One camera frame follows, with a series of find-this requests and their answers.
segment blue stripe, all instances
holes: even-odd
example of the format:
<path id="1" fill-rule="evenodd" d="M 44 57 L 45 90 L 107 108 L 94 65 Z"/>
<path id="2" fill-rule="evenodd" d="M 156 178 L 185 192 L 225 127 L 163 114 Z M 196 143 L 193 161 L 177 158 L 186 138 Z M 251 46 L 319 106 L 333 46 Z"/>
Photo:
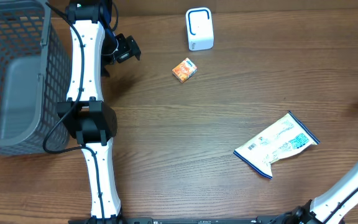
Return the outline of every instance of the blue stripe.
<path id="1" fill-rule="evenodd" d="M 238 152 L 234 151 L 234 155 L 238 156 L 240 159 L 242 159 L 244 162 L 248 163 L 256 172 L 258 172 L 262 177 L 266 177 L 269 179 L 272 179 L 273 177 L 270 175 L 265 174 L 260 169 L 258 169 L 256 166 L 254 166 L 251 162 L 249 162 L 246 158 L 242 157 Z"/>
<path id="2" fill-rule="evenodd" d="M 316 144 L 320 144 L 320 140 L 291 112 L 288 111 L 291 117 L 309 134 L 309 136 L 316 142 Z"/>

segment laundry basket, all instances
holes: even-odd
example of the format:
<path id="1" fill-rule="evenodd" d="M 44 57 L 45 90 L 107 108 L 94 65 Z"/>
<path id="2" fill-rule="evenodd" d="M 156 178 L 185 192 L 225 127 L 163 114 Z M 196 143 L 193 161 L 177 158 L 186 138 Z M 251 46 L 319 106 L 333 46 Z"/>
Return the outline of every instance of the laundry basket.
<path id="1" fill-rule="evenodd" d="M 0 0 L 0 154 L 43 152 L 42 141 L 58 121 L 71 60 L 50 22 L 46 0 Z M 63 149 L 60 126 L 48 148 Z"/>

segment tabletop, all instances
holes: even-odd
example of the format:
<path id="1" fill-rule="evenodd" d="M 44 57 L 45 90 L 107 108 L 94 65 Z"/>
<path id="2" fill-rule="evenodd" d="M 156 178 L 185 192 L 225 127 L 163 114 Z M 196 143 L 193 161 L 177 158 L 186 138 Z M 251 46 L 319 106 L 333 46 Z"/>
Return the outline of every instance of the tabletop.
<path id="1" fill-rule="evenodd" d="M 53 19 L 67 51 L 68 26 Z M 190 52 L 184 16 L 120 17 L 141 60 L 109 66 L 114 171 L 127 217 L 274 215 L 327 191 L 358 161 L 358 9 L 213 14 L 214 47 Z M 185 83 L 172 68 L 190 58 Z M 253 171 L 235 148 L 291 110 L 321 144 Z M 0 223 L 89 218 L 80 151 L 0 156 Z M 358 205 L 346 216 L 358 223 Z"/>

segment white box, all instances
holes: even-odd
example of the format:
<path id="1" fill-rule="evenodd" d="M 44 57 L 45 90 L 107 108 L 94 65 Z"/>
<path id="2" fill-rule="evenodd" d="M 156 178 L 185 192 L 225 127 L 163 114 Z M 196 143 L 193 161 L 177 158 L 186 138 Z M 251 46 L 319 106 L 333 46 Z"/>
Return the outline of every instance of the white box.
<path id="1" fill-rule="evenodd" d="M 207 7 L 189 9 L 186 12 L 189 50 L 206 50 L 214 45 L 212 14 Z"/>

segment plastic basket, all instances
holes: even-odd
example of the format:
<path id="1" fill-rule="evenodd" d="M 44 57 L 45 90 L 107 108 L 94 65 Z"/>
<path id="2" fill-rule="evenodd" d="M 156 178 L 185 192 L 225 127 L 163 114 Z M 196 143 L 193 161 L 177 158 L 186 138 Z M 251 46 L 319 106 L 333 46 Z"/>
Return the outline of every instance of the plastic basket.
<path id="1" fill-rule="evenodd" d="M 45 0 L 0 1 L 0 154 L 40 153 L 65 101 L 71 60 L 50 23 Z M 60 126 L 48 148 L 63 149 Z"/>

